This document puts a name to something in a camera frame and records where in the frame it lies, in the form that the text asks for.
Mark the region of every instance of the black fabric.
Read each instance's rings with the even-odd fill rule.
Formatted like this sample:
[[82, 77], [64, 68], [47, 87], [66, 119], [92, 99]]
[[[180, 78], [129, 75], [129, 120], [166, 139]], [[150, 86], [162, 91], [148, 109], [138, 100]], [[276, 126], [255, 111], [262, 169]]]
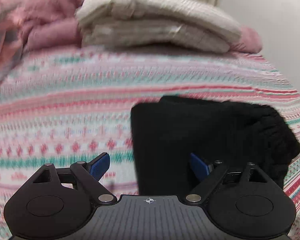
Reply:
[[131, 110], [141, 195], [185, 196], [198, 181], [189, 168], [195, 153], [233, 170], [257, 163], [281, 188], [300, 144], [270, 106], [165, 96]]

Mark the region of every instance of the round metal cap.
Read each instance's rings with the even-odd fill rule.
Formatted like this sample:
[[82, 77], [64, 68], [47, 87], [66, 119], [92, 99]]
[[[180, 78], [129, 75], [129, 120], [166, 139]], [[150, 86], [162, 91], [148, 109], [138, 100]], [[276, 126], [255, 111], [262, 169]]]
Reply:
[[190, 194], [186, 196], [186, 200], [195, 203], [195, 202], [199, 202], [201, 200], [201, 197], [197, 194]]
[[103, 194], [101, 196], [99, 196], [99, 200], [101, 202], [110, 202], [114, 199], [114, 197], [110, 194]]

